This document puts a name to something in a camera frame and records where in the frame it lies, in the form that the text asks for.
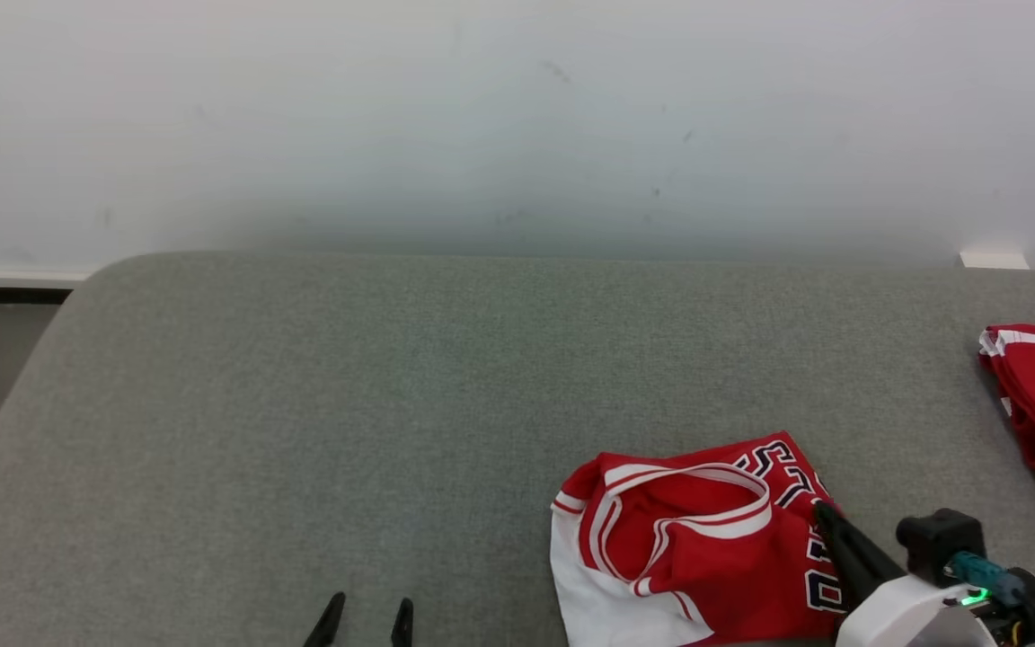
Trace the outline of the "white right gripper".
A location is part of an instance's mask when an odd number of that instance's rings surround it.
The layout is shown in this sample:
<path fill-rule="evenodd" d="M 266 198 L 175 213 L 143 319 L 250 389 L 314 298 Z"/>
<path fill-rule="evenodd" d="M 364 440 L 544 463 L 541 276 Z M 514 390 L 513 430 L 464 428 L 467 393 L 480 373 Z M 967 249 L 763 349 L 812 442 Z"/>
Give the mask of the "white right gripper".
<path fill-rule="evenodd" d="M 1031 646 L 1035 577 L 1019 568 L 949 568 L 938 587 L 907 574 L 826 502 L 814 520 L 842 590 L 837 646 Z"/>

